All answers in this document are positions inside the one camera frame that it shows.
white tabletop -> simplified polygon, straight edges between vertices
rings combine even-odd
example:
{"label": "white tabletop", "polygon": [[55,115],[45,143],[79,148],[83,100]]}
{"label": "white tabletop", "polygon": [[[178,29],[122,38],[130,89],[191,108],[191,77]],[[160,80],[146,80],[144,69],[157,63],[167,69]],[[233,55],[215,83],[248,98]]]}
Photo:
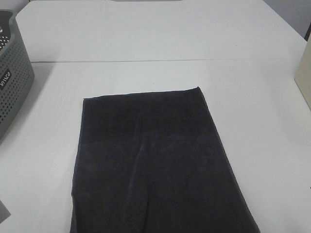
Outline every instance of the white tabletop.
{"label": "white tabletop", "polygon": [[31,61],[298,58],[305,46],[263,0],[32,1],[17,23]]}
{"label": "white tabletop", "polygon": [[311,232],[311,112],[291,59],[33,64],[0,145],[4,233],[68,233],[83,98],[201,87],[263,233]]}

white wall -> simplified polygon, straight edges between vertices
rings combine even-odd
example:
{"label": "white wall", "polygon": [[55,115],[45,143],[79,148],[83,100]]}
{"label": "white wall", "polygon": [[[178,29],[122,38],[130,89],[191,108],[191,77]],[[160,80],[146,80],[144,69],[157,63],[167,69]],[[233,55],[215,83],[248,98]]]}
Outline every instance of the white wall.
{"label": "white wall", "polygon": [[264,0],[302,37],[311,23],[311,0]]}

dark gray towel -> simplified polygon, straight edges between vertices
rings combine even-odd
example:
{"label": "dark gray towel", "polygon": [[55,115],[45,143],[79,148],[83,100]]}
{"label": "dark gray towel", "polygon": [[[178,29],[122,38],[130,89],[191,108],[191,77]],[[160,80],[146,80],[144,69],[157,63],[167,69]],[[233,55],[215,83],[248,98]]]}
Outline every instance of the dark gray towel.
{"label": "dark gray towel", "polygon": [[71,233],[258,233],[199,88],[85,99]]}

folded towel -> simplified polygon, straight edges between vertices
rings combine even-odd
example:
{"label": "folded towel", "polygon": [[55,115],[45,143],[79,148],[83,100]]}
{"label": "folded towel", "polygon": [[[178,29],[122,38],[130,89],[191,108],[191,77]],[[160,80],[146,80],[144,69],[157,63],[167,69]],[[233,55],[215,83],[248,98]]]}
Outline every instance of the folded towel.
{"label": "folded towel", "polygon": [[259,233],[200,88],[85,99],[71,233]]}

gray plastic basket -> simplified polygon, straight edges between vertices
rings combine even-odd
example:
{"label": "gray plastic basket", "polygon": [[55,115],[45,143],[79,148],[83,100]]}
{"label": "gray plastic basket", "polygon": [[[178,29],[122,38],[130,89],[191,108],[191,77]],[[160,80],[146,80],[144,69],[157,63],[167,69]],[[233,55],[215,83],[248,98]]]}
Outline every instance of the gray plastic basket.
{"label": "gray plastic basket", "polygon": [[34,81],[16,14],[0,10],[0,139],[22,106]]}

